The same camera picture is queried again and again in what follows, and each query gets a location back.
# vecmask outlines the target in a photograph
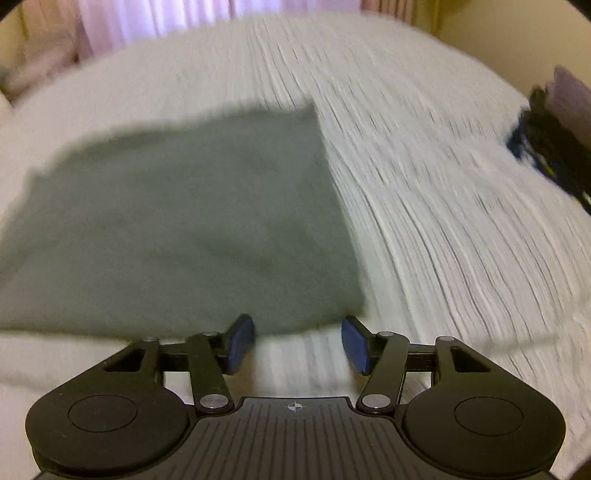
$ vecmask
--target textured white blanket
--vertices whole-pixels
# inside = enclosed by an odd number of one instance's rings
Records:
[[[378,17],[253,18],[140,44],[32,95],[0,128],[0,208],[64,146],[220,107],[317,105],[365,269],[373,330],[453,335],[551,398],[591,453],[591,218],[504,147],[525,99],[487,68]],[[0,476],[35,471],[24,416],[121,344],[0,340]],[[424,387],[411,377],[406,398]],[[236,394],[355,395],[337,329],[259,342]]]

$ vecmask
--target beige wall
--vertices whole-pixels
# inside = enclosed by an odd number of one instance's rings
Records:
[[[0,65],[12,66],[25,40],[19,10],[13,10],[0,22]]]
[[[424,30],[432,1],[420,0],[415,15]],[[591,22],[567,0],[441,0],[439,37],[523,93],[557,64],[591,86]]]

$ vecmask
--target folded gray towel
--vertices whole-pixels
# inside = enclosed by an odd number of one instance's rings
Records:
[[[126,338],[259,332],[363,306],[313,107],[260,109],[71,153],[0,245],[0,329]]]

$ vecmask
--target curtain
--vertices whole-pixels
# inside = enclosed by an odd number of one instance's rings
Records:
[[[363,0],[363,9],[392,15],[406,23],[413,20],[415,0]]]
[[[82,25],[78,0],[24,0],[22,18],[27,34],[33,40],[26,45],[25,56],[27,53],[35,54],[37,50],[44,48],[52,37],[63,33],[67,33],[75,42],[77,56],[80,59],[92,55]]]
[[[260,13],[359,11],[360,0],[78,0],[92,51]]]

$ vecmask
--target circular pad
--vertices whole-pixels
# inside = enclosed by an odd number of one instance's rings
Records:
[[[495,397],[470,398],[456,407],[457,422],[470,432],[487,437],[508,435],[523,424],[521,410]]]
[[[119,476],[178,445],[189,425],[183,401],[156,383],[128,387],[58,388],[39,399],[25,423],[37,462],[73,476]]]
[[[442,381],[410,401],[402,428],[413,446],[458,476],[507,478],[549,468],[565,432],[556,406],[517,379],[507,386],[486,374],[461,375],[470,377]]]
[[[130,424],[138,409],[130,399],[118,395],[95,395],[74,403],[68,417],[87,432],[112,432]]]

